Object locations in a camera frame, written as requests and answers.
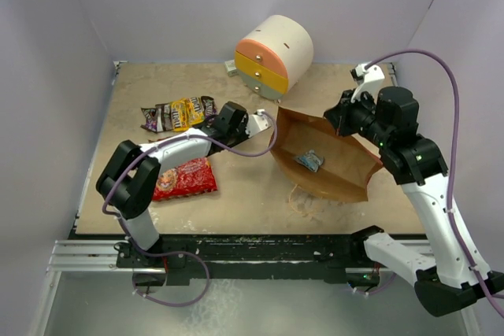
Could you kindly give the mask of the red brown paper bag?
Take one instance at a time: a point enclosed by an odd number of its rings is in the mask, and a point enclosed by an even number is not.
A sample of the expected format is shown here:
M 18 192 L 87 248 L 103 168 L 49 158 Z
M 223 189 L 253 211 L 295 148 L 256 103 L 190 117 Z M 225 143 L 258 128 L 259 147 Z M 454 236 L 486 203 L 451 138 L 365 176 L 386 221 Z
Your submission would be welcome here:
M 368 212 L 378 209 L 380 199 L 373 198 L 369 184 L 383 167 L 379 158 L 355 137 L 339 137 L 331 124 L 311 116 L 279 107 L 276 114 L 278 137 L 271 150 L 279 171 L 270 192 L 287 195 L 289 186 L 330 200 L 344 208 Z M 298 164 L 294 157 L 314 150 L 324 158 L 318 172 Z

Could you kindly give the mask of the purple candy packet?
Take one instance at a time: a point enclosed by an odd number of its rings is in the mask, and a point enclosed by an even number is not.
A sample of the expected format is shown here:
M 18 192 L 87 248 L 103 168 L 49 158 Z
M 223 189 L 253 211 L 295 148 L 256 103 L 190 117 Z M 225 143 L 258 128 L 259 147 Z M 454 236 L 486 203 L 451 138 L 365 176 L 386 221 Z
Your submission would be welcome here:
M 144 117 L 144 123 L 140 127 L 146 131 L 158 133 L 158 109 L 154 108 L 141 108 Z
M 217 107 L 214 98 L 210 96 L 201 96 L 201 102 L 205 118 L 213 116 L 217 113 Z

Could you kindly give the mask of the yellow m&m's packet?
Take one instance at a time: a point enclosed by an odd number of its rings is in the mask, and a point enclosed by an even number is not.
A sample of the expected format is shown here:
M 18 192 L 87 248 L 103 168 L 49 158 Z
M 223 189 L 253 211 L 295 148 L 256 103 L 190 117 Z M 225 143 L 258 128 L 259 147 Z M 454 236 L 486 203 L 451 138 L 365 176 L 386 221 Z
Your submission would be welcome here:
M 206 118 L 202 100 L 199 97 L 190 97 L 186 99 L 186 110 L 188 122 L 193 127 L 203 122 Z
M 170 103 L 170 121 L 175 132 L 186 131 L 190 128 L 187 101 L 185 98 Z

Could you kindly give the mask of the red snack bag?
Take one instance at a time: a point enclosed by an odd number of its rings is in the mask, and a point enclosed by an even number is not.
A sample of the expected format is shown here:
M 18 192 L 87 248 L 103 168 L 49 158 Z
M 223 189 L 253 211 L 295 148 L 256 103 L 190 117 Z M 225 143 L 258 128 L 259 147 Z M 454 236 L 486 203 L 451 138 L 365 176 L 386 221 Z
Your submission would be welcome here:
M 196 158 L 160 173 L 152 201 L 187 198 L 218 190 L 209 158 L 205 153 L 192 155 Z

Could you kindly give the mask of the brown purple candy wrapper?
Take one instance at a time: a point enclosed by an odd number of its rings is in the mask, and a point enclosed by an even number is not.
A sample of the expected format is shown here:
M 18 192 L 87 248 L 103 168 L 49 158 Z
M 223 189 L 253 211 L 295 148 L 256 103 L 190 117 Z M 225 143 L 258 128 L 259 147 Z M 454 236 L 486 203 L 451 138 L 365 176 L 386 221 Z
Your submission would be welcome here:
M 156 104 L 156 132 L 172 131 L 172 103 Z

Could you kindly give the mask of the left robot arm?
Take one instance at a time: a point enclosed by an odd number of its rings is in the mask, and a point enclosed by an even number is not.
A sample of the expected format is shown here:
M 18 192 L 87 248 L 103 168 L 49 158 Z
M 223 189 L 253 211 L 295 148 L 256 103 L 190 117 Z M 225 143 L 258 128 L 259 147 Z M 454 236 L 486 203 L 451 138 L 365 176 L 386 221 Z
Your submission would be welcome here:
M 194 159 L 209 157 L 248 139 L 247 110 L 234 102 L 180 135 L 157 144 L 122 142 L 102 171 L 96 190 L 118 210 L 120 224 L 136 243 L 134 256 L 145 267 L 158 264 L 161 236 L 148 207 L 160 174 Z

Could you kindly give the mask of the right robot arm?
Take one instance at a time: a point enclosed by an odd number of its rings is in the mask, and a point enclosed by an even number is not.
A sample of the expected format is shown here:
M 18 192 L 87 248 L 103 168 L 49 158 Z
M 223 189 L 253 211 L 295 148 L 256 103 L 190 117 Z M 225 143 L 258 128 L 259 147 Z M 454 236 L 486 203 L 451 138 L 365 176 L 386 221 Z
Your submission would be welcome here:
M 425 257 L 378 226 L 351 235 L 351 260 L 377 262 L 405 279 L 424 309 L 445 316 L 494 297 L 503 274 L 477 252 L 454 199 L 439 147 L 417 131 L 419 104 L 406 88 L 385 87 L 376 97 L 345 90 L 324 118 L 341 137 L 358 134 L 379 149 L 380 161 L 413 205 L 432 250 Z

